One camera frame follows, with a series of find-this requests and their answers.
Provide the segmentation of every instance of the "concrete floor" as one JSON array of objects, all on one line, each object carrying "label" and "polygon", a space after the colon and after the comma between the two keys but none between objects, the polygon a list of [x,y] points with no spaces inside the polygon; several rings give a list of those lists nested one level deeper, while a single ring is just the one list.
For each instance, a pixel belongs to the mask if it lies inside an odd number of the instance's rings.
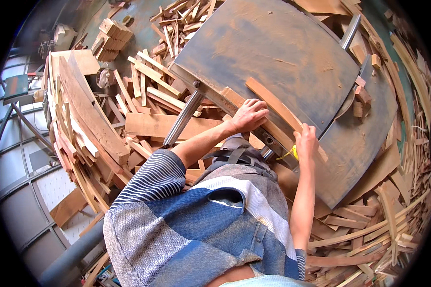
[{"label": "concrete floor", "polygon": [[[112,69],[118,69],[120,75],[131,77],[131,68],[128,56],[135,56],[137,51],[148,49],[150,52],[152,48],[158,45],[159,36],[151,28],[150,18],[159,12],[159,6],[166,7],[173,0],[131,0],[129,7],[123,8],[118,11],[112,20],[121,22],[126,15],[134,18],[134,21],[129,29],[134,33],[129,43],[120,52],[114,62],[106,63]],[[77,38],[79,39],[84,33],[88,33],[83,45],[88,45],[91,49],[92,44],[96,40],[99,33],[99,26],[102,21],[107,18],[110,12],[110,4],[106,0],[96,0],[87,9],[80,12],[80,26],[76,27],[79,31]]]}]

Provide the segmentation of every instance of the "saw table top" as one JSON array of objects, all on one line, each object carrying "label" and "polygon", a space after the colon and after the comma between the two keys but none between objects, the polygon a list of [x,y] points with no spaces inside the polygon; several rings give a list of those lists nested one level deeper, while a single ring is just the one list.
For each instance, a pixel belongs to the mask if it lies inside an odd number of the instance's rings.
[{"label": "saw table top", "polygon": [[[245,99],[257,97],[245,86],[253,77],[301,122],[316,126],[329,156],[317,168],[316,194],[331,208],[366,171],[396,111],[388,83],[379,71],[372,77],[370,67],[363,78],[373,99],[371,114],[360,124],[349,109],[334,121],[359,67],[322,27],[281,0],[227,0],[175,64],[170,69],[187,83],[199,79],[206,91],[218,93],[228,86]],[[226,100],[214,102],[232,111]],[[294,140],[292,128],[270,112],[272,122]]]},{"label": "saw table top", "polygon": [[[281,0],[228,0],[185,45],[175,63],[213,88],[255,98],[249,77],[269,89],[321,135],[357,77],[358,66],[339,44]],[[274,123],[294,139],[274,112]]]}]

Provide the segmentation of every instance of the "striped shirt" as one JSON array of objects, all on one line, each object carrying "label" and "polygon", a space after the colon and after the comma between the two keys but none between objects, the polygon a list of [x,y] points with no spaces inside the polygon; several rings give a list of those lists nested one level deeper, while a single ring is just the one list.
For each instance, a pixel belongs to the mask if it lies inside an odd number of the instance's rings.
[{"label": "striped shirt", "polygon": [[[246,263],[256,276],[304,280],[306,252],[293,248],[284,196],[276,182],[252,170],[227,164],[181,192],[186,170],[180,158],[165,149],[154,152],[104,222],[121,284],[201,286]],[[176,279],[182,259],[193,273],[187,267]]]}]

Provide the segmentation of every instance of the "workshop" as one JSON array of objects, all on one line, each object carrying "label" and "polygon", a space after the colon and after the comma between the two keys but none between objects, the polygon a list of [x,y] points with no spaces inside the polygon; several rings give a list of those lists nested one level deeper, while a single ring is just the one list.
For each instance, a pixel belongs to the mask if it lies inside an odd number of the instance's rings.
[{"label": "workshop", "polygon": [[0,72],[4,228],[44,287],[394,285],[428,59],[384,0],[42,0]]}]

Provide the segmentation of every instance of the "person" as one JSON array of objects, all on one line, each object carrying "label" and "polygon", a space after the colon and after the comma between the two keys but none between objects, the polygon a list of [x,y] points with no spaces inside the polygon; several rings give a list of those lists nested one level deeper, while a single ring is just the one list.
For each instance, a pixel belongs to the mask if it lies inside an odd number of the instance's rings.
[{"label": "person", "polygon": [[[248,99],[231,120],[158,149],[136,172],[104,218],[123,287],[307,284],[315,127],[304,123],[295,133],[300,178],[288,216],[277,175],[241,136],[265,123],[268,112],[264,101]],[[213,163],[182,191],[186,169],[224,139],[208,155]]]}]

